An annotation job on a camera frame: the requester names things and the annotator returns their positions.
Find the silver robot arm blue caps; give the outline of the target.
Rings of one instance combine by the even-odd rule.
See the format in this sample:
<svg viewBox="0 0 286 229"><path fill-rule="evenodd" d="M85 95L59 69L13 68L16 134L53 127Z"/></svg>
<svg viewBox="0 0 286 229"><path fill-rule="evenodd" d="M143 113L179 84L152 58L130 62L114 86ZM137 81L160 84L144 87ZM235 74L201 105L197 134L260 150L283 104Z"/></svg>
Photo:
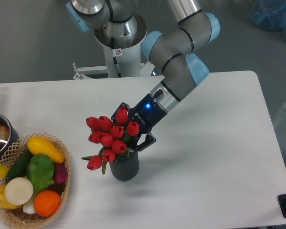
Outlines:
<svg viewBox="0 0 286 229"><path fill-rule="evenodd" d="M178 23L169 36L147 32L144 19L133 11L130 0L71 0L66 10L81 31L93 31L103 46L110 78L139 76L141 56L164 76L128 113L139 124L142 144L136 137L131 149L142 151L155 142L151 129L176 107L208 75L195 50L215 39L218 19L204 13L196 0L170 0L168 5Z"/></svg>

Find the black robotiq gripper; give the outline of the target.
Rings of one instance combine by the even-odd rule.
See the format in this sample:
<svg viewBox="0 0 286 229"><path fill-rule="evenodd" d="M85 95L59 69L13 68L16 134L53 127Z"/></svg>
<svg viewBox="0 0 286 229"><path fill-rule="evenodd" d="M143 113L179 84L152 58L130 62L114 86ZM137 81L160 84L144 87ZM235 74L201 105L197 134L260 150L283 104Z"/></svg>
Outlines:
<svg viewBox="0 0 286 229"><path fill-rule="evenodd" d="M156 138L150 131L167 114L168 112L155 101L155 98L147 94L131 109L128 104L121 103L111 116L111 120L115 124L127 124L129 120L138 123L139 135L132 137L130 149L142 152L156 142ZM145 140L138 144L142 134L145 134Z"/></svg>

